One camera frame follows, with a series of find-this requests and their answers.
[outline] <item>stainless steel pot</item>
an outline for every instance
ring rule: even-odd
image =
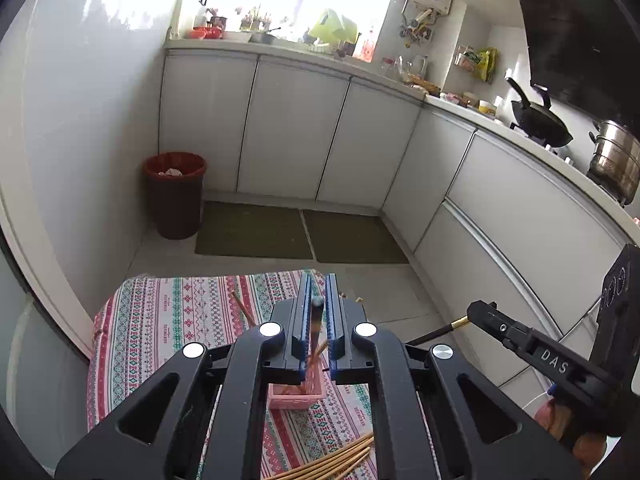
[[[590,176],[595,176],[630,204],[640,182],[640,141],[629,130],[614,121],[593,123],[598,131],[589,132],[596,147],[589,164]]]

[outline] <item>kitchen cabinet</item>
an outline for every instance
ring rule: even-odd
[[[561,343],[579,356],[589,359],[593,342],[596,339],[598,325],[590,318],[585,318],[576,325],[571,332],[561,339]]]
[[[416,99],[354,78],[317,199],[382,207],[419,112]]]
[[[625,241],[566,181],[490,134],[474,135],[449,199],[524,277],[563,333],[598,299]]]
[[[547,400],[547,396],[540,396],[540,394],[546,392],[550,386],[551,384],[544,376],[538,375],[533,368],[528,367],[504,383],[500,389],[521,408],[526,406],[525,411],[533,416]]]
[[[235,191],[242,130],[257,56],[192,51],[166,58],[160,106],[161,152],[207,161],[204,187]]]
[[[495,301],[507,316],[549,333],[530,306],[532,298],[523,294],[504,272],[500,254],[492,251],[482,233],[446,200],[438,208],[415,257],[444,302],[438,307],[446,319],[466,316],[466,308],[473,301]],[[478,327],[467,325],[459,332],[472,346],[482,372],[494,384],[503,384],[526,367],[523,360]]]
[[[475,126],[424,108],[383,211],[413,251],[456,174]]]
[[[340,72],[261,57],[238,192],[313,199],[348,85]]]

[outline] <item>black range hood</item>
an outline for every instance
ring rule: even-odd
[[[640,133],[640,43],[613,0],[520,0],[531,82]]]

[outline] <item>trash can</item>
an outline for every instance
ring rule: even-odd
[[[171,168],[182,174],[160,174]],[[160,153],[144,162],[148,209],[161,237],[183,240],[198,232],[206,170],[201,156],[187,152]]]

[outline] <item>kettle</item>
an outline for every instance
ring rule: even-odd
[[[414,57],[414,60],[411,62],[409,72],[413,75],[417,75],[421,79],[424,79],[427,73],[427,58],[424,56]]]

